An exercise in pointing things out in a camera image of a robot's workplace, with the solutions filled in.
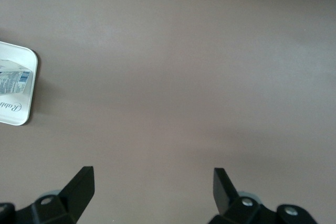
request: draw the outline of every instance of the silver bolt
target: silver bolt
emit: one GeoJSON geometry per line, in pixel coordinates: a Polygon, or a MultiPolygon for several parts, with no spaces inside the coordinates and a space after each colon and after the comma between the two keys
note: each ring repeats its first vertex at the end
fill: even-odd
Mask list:
{"type": "Polygon", "coordinates": [[[242,203],[244,204],[244,206],[247,206],[247,207],[251,207],[253,206],[253,202],[252,200],[248,199],[248,198],[244,198],[241,200],[242,203]]]}
{"type": "Polygon", "coordinates": [[[292,216],[298,215],[298,212],[293,207],[285,207],[285,212],[292,216]]]}
{"type": "Polygon", "coordinates": [[[4,206],[0,207],[0,212],[4,211],[6,207],[7,207],[7,205],[4,205],[4,206]]]}
{"type": "Polygon", "coordinates": [[[53,200],[53,197],[48,197],[43,200],[41,200],[41,205],[49,204],[53,200]]]}

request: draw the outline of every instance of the white container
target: white container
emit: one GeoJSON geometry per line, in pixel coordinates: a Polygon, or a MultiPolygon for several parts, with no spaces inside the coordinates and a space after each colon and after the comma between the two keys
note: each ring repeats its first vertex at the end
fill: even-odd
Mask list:
{"type": "Polygon", "coordinates": [[[0,95],[0,122],[22,125],[27,122],[32,105],[37,57],[28,48],[0,41],[0,59],[10,60],[31,71],[23,93],[0,95]]]}

